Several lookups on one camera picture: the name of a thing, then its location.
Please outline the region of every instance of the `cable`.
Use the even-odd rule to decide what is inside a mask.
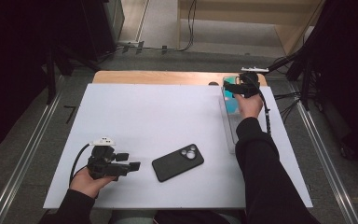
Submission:
[[[124,48],[120,48],[120,49],[116,49],[114,52],[108,53],[104,56],[104,58],[102,60],[100,60],[99,62],[97,62],[96,64],[101,64],[104,61],[106,61],[110,56],[114,55],[115,53],[122,51]],[[79,67],[85,67],[85,65],[83,64],[74,64],[73,65],[74,68],[79,68]]]
[[[271,125],[269,123],[269,109],[267,108],[267,103],[266,103],[266,99],[264,98],[264,95],[263,95],[263,92],[260,90],[260,88],[257,87],[257,85],[252,81],[251,78],[245,76],[248,81],[250,81],[258,90],[258,94],[260,95],[261,97],[261,100],[263,101],[263,104],[264,104],[264,114],[266,115],[266,124],[267,124],[267,133],[269,135],[271,135]]]
[[[296,99],[294,102],[292,102],[287,108],[285,108],[283,111],[281,111],[281,116],[283,119],[283,124],[286,122],[287,118],[289,117],[290,112],[292,112],[293,108],[296,106],[296,104],[300,101],[300,99]]]
[[[190,14],[191,14],[191,9],[193,8],[193,6],[194,6],[193,18],[192,18],[192,22],[191,22],[191,25],[190,25]],[[194,40],[194,19],[196,18],[196,10],[197,10],[197,0],[193,0],[193,2],[191,3],[190,10],[188,11],[188,15],[187,15],[187,23],[188,23],[188,30],[190,32],[190,40],[188,41],[188,44],[184,49],[179,49],[178,51],[188,50],[193,45],[193,40]]]
[[[275,64],[278,60],[280,60],[280,59],[282,59],[282,58],[287,59],[287,57],[279,57],[279,58],[275,59],[272,64]],[[283,75],[286,75],[286,73],[281,72],[281,71],[278,70],[278,69],[275,69],[275,70],[276,70],[278,73],[281,73],[281,74],[283,74]]]
[[[299,91],[295,91],[295,92],[290,92],[290,93],[286,93],[286,94],[276,94],[274,95],[275,100],[281,100],[284,98],[288,98],[288,97],[293,97],[293,96],[300,96],[301,92]]]
[[[190,32],[190,39],[188,40],[187,46],[184,49],[163,49],[163,48],[161,48],[161,50],[186,51],[186,50],[190,49],[191,46],[193,46],[193,43],[194,43],[194,20],[196,18],[196,10],[197,10],[197,0],[193,0],[193,2],[191,3],[191,6],[190,6],[190,10],[188,11],[188,14],[187,14],[187,24],[188,24],[188,30]],[[140,47],[133,47],[133,46],[122,46],[122,45],[120,45],[120,46],[123,47],[123,49],[158,49],[158,48],[149,48],[149,47],[141,47],[140,48]]]
[[[76,168],[76,165],[77,165],[77,161],[79,160],[79,158],[80,158],[80,156],[81,156],[81,154],[83,153],[83,151],[87,148],[87,147],[89,147],[90,146],[90,144],[86,144],[80,151],[79,151],[79,153],[77,154],[77,156],[76,156],[76,159],[75,159],[75,161],[74,161],[74,165],[72,166],[72,171],[71,171],[71,175],[69,176],[69,185],[71,184],[71,182],[72,182],[72,180],[74,179],[74,172],[75,172],[75,168]]]

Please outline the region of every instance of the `black phone case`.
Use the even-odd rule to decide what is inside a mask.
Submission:
[[[189,151],[192,147],[195,147],[193,151],[196,156],[194,159],[189,159],[186,155],[182,154],[182,151]],[[159,182],[166,181],[203,163],[204,159],[199,149],[194,144],[178,149],[152,161]]]

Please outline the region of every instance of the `power cord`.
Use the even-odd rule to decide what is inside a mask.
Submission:
[[[245,76],[245,77],[246,77],[246,79],[248,79],[248,81],[250,83],[252,83],[252,85],[255,86],[255,88],[258,90],[258,94],[260,95],[261,100],[263,101],[264,114],[266,115],[267,133],[269,135],[271,135],[271,125],[269,122],[269,108],[267,107],[267,102],[266,102],[266,99],[264,98],[263,92],[260,90],[260,88],[258,88],[257,84],[255,84],[255,82],[251,78],[249,78],[248,76]]]
[[[187,46],[183,49],[161,48],[159,50],[186,51],[186,50],[190,49],[191,46],[193,46],[193,43],[194,43],[194,20],[196,18],[196,10],[197,10],[197,0],[193,0],[193,2],[191,3],[191,6],[190,6],[190,10],[188,11],[188,14],[187,14],[187,24],[188,24],[188,30],[190,32],[190,39],[188,40]],[[149,48],[149,47],[133,47],[133,46],[129,46],[129,45],[120,45],[120,46],[123,47],[123,49],[124,49],[123,53],[126,51],[126,49],[158,49],[158,48]]]
[[[315,99],[316,94],[317,94],[316,92],[310,92],[309,95],[308,95],[308,98]],[[301,92],[300,91],[295,91],[295,92],[290,92],[290,93],[286,93],[286,94],[276,94],[276,95],[274,95],[275,100],[281,100],[281,99],[289,98],[289,97],[295,97],[296,99],[289,106],[287,106],[284,110],[280,111],[283,123],[286,122],[287,118],[289,117],[289,114],[292,112],[293,108],[300,101]]]
[[[275,59],[272,64],[275,64],[275,63],[276,63],[278,60],[280,60],[280,59],[287,59],[287,57],[279,57],[279,58]],[[282,71],[280,71],[280,70],[278,70],[278,69],[275,69],[275,70],[276,70],[278,73],[280,73],[280,74],[286,75],[286,73],[284,73],[284,72],[282,72]]]
[[[74,177],[75,177],[75,174],[74,174],[75,168],[76,168],[77,162],[78,162],[78,160],[79,160],[81,154],[82,154],[83,151],[86,150],[86,148],[89,147],[89,146],[90,146],[90,144],[86,144],[86,145],[79,151],[79,153],[77,153],[76,159],[75,159],[75,161],[74,161],[74,165],[72,166],[71,175],[69,176],[69,185],[71,185],[71,182],[72,182],[72,180],[73,180]]]
[[[122,51],[123,49],[124,49],[124,48],[120,47],[120,48],[117,48],[114,52],[111,52],[111,53],[106,54],[99,62],[96,63],[96,65],[101,64],[101,63],[104,63],[104,62],[105,62],[108,58],[110,58],[112,55],[116,54],[117,52]],[[74,68],[79,68],[79,67],[85,67],[85,65],[75,63],[75,64],[73,64],[73,67],[74,67]]]

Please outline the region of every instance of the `white table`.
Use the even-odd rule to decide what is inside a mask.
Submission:
[[[262,87],[270,108],[272,137],[281,162],[307,207],[310,196],[269,87]],[[222,93],[218,86],[89,84],[45,208],[58,208],[68,188],[77,152],[89,141],[112,137],[117,152],[140,161],[138,172],[103,188],[95,207],[115,209],[244,208],[244,183],[235,156],[228,152]],[[259,117],[265,129],[264,114]],[[152,160],[191,143],[205,163],[166,182],[158,182]],[[77,168],[87,164],[86,149]]]

